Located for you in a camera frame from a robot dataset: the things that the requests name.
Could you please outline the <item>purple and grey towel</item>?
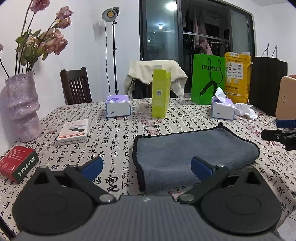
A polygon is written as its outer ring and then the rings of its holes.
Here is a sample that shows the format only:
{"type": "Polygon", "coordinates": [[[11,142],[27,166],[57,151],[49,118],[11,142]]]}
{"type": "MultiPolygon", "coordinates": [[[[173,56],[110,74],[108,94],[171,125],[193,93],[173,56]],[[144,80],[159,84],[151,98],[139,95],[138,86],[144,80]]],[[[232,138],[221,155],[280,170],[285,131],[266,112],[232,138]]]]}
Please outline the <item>purple and grey towel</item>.
{"type": "Polygon", "coordinates": [[[200,183],[210,174],[206,164],[230,169],[250,165],[259,157],[257,144],[234,134],[219,123],[214,128],[135,137],[132,160],[138,188],[153,193],[200,183]]]}

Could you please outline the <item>beige plastic case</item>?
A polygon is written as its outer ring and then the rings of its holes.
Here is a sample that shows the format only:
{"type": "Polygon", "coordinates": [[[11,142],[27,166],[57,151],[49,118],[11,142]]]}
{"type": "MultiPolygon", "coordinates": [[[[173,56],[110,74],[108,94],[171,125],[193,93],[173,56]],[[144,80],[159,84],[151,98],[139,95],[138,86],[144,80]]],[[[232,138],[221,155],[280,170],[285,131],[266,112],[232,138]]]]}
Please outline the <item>beige plastic case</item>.
{"type": "Polygon", "coordinates": [[[275,112],[278,120],[295,120],[295,91],[295,78],[284,76],[280,81],[280,91],[275,112]]]}

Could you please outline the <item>crumpled white tissue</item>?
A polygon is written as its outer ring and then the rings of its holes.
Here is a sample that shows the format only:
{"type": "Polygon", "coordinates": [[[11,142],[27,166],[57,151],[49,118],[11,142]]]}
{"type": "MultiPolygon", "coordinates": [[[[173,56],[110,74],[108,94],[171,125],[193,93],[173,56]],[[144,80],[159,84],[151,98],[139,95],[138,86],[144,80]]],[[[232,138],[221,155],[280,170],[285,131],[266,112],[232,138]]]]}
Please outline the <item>crumpled white tissue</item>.
{"type": "Polygon", "coordinates": [[[245,104],[245,103],[236,103],[235,106],[235,114],[237,116],[244,116],[249,118],[250,120],[255,120],[258,118],[258,115],[252,109],[252,105],[245,104]]]}

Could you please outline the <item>red and green box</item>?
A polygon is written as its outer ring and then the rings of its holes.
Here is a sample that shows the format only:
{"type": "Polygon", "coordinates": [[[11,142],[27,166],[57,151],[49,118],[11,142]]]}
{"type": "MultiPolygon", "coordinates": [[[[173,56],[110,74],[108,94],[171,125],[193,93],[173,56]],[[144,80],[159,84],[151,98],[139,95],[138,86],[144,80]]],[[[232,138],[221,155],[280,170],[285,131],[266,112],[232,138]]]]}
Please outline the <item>red and green box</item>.
{"type": "Polygon", "coordinates": [[[20,184],[38,161],[35,149],[15,146],[1,159],[0,171],[5,177],[20,184]]]}

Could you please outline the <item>right purple tissue pack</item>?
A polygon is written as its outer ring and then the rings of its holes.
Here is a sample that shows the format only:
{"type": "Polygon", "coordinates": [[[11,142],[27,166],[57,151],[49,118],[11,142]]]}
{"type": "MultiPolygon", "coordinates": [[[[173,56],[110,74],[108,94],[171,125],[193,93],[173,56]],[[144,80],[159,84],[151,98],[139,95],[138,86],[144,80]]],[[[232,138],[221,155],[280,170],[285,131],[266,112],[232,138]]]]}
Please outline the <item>right purple tissue pack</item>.
{"type": "Polygon", "coordinates": [[[211,116],[212,118],[229,121],[233,121],[235,118],[235,106],[220,87],[217,88],[211,99],[211,116]]]}

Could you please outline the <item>calligraphy print tablecloth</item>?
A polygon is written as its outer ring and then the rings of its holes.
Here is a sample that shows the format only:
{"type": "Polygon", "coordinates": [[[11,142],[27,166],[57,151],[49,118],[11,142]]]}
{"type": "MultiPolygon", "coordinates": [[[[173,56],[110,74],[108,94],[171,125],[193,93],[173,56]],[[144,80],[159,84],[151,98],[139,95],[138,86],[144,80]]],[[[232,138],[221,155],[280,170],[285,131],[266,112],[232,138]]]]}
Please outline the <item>calligraphy print tablecloth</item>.
{"type": "MultiPolygon", "coordinates": [[[[40,164],[61,170],[70,164],[84,164],[95,156],[104,160],[103,172],[95,184],[111,194],[138,194],[137,177],[132,163],[132,146],[136,135],[155,136],[169,133],[203,130],[218,125],[207,105],[196,105],[188,98],[170,100],[166,118],[151,116],[151,100],[132,101],[132,114],[122,118],[106,118],[102,102],[62,106],[42,120],[43,133],[26,144],[39,155],[40,164]],[[56,146],[56,138],[67,121],[89,120],[89,139],[86,143],[56,146]]],[[[256,111],[257,118],[237,116],[223,124],[240,137],[259,146],[260,155],[255,168],[262,174],[278,197],[282,215],[280,222],[295,221],[295,151],[282,144],[264,141],[260,132],[275,128],[275,118],[256,111]]]]}

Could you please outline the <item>white flat product box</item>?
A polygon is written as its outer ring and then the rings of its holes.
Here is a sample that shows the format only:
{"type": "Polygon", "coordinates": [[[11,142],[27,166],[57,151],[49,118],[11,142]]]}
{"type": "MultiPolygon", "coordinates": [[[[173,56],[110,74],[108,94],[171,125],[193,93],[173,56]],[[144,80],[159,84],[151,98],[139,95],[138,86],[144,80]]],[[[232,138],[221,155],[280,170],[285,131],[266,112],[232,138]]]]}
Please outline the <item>white flat product box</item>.
{"type": "Polygon", "coordinates": [[[78,144],[88,141],[89,120],[76,120],[64,123],[59,136],[56,139],[56,145],[78,144]]]}

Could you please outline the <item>yellow paper bag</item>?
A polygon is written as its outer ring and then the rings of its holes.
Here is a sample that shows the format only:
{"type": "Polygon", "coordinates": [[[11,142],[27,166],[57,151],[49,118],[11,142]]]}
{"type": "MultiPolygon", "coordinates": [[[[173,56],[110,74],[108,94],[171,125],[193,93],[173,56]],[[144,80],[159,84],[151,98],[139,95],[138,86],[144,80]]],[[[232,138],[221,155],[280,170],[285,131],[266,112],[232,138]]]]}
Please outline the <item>yellow paper bag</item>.
{"type": "Polygon", "coordinates": [[[226,60],[224,93],[234,104],[247,104],[251,80],[251,57],[232,52],[227,52],[224,56],[226,60]]]}

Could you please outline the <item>green mucun paper bag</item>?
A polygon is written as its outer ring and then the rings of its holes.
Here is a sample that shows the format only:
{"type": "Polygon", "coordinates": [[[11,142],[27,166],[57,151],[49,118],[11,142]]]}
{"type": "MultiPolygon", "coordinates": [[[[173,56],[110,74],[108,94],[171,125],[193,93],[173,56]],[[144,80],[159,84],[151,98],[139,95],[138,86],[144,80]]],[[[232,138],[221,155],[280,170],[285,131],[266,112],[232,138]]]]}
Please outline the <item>green mucun paper bag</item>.
{"type": "Polygon", "coordinates": [[[218,87],[225,88],[226,60],[224,57],[195,54],[191,101],[198,105],[208,105],[218,87]]]}

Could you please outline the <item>pink glitter vase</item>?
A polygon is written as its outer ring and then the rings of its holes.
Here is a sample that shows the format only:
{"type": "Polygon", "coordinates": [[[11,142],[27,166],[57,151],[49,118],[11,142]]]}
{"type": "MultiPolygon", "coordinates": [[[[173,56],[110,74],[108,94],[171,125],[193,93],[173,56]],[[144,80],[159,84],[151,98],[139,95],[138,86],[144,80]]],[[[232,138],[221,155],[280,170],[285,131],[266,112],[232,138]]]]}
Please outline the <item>pink glitter vase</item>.
{"type": "Polygon", "coordinates": [[[16,74],[5,80],[8,96],[8,112],[18,139],[30,142],[42,133],[37,115],[40,108],[34,71],[16,74]]]}

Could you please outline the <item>left purple tissue pack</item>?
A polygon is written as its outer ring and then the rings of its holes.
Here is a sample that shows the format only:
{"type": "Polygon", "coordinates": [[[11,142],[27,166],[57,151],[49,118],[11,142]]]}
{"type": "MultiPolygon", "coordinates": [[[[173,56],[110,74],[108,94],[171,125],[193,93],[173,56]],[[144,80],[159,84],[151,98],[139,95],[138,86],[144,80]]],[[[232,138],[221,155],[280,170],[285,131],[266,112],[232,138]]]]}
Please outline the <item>left purple tissue pack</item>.
{"type": "Polygon", "coordinates": [[[132,112],[130,99],[127,95],[110,95],[105,101],[106,117],[115,118],[129,116],[132,112]]]}

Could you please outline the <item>dark chair under cloth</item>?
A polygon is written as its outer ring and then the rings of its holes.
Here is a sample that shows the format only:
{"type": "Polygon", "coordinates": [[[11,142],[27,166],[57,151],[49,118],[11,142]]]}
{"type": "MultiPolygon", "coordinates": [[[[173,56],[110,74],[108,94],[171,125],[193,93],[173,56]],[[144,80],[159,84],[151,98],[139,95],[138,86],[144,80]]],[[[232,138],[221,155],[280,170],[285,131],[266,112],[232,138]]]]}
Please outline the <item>dark chair under cloth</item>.
{"type": "Polygon", "coordinates": [[[132,91],[133,99],[152,98],[152,83],[149,85],[142,83],[140,80],[134,80],[135,88],[132,91]]]}

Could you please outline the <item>black framed glass door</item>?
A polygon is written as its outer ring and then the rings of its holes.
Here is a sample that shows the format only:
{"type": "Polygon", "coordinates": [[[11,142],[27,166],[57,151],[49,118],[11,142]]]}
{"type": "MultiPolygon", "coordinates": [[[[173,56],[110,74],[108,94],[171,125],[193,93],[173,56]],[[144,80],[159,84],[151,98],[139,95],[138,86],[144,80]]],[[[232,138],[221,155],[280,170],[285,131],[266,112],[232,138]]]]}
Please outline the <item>black framed glass door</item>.
{"type": "Polygon", "coordinates": [[[239,1],[139,1],[141,60],[175,60],[188,69],[193,55],[255,54],[253,15],[239,1]]]}

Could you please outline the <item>cream cloth on chair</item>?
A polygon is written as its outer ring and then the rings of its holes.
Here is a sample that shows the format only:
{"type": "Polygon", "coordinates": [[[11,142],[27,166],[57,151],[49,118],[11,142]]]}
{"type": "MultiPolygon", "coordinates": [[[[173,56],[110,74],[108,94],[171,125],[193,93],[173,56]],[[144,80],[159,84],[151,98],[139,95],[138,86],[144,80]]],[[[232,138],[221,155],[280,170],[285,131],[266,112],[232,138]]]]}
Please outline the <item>cream cloth on chair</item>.
{"type": "Polygon", "coordinates": [[[125,94],[132,99],[135,80],[150,85],[154,76],[169,78],[171,90],[177,97],[184,97],[185,83],[188,79],[185,71],[175,60],[135,61],[130,63],[124,82],[125,94]]]}

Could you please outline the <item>studio light on stand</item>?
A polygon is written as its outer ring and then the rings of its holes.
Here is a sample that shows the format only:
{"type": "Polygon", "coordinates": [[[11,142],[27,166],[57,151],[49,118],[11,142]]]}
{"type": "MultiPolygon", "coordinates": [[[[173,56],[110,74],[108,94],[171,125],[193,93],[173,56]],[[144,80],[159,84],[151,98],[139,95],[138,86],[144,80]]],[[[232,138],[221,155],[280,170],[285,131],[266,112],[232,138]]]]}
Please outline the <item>studio light on stand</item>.
{"type": "Polygon", "coordinates": [[[115,25],[117,24],[116,18],[119,15],[119,7],[112,7],[106,9],[102,13],[102,20],[104,21],[104,30],[105,30],[105,70],[106,70],[106,77],[108,82],[108,89],[110,92],[110,82],[108,77],[107,71],[107,30],[106,30],[106,23],[112,23],[112,54],[113,54],[113,71],[114,71],[114,88],[115,94],[119,93],[118,84],[117,84],[117,70],[116,70],[116,46],[115,46],[115,25]]]}

